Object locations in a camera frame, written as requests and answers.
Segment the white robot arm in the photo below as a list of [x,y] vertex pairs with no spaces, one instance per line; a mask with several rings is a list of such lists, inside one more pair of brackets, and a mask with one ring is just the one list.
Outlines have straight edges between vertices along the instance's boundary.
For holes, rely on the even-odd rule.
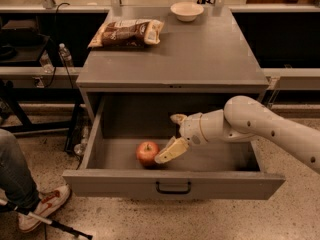
[[167,163],[196,145],[215,140],[247,142],[258,136],[320,173],[320,132],[285,119],[250,97],[235,96],[223,109],[189,116],[174,114],[170,119],[179,126],[180,137],[172,137],[155,156],[157,164]]

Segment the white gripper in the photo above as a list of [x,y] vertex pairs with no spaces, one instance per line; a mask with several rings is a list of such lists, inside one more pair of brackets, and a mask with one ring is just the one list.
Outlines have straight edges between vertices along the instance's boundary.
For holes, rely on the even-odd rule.
[[155,156],[157,164],[164,164],[181,156],[189,149],[190,145],[201,145],[204,143],[201,131],[201,113],[190,116],[184,114],[173,114],[170,120],[179,125],[179,133],[182,137],[172,137],[167,145]]

